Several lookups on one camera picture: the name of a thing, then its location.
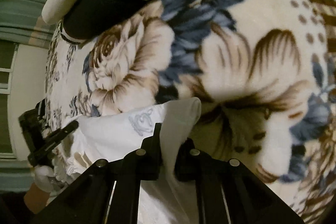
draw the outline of black bracket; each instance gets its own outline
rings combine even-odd
[[[33,167],[40,164],[53,168],[51,163],[53,157],[51,153],[52,150],[58,146],[66,136],[78,128],[78,122],[72,121],[63,129],[58,129],[43,139],[41,120],[39,119],[38,110],[36,108],[23,113],[19,117],[19,123],[30,151],[28,161]]]
[[[136,224],[141,180],[157,180],[162,164],[161,124],[140,149],[122,160],[97,160],[31,224]],[[175,175],[195,181],[200,224],[303,224],[302,219],[240,161],[223,162],[180,148]]]

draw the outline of white wall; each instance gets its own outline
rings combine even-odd
[[[48,50],[20,44],[14,64],[8,97],[8,127],[13,152],[18,160],[26,160],[28,147],[22,136],[18,117],[33,109],[44,96],[45,67]]]

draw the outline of fleece blanket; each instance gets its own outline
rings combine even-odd
[[[241,160],[314,223],[336,188],[333,5],[156,0],[81,47],[62,39],[59,23],[47,64],[48,124],[198,97],[195,146]],[[71,137],[54,151],[60,173],[70,147]]]

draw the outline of green trim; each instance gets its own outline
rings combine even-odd
[[[26,192],[33,181],[27,161],[0,160],[0,192]]]

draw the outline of curtain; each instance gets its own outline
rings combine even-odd
[[[55,25],[44,23],[46,0],[0,0],[0,39],[48,48]]]

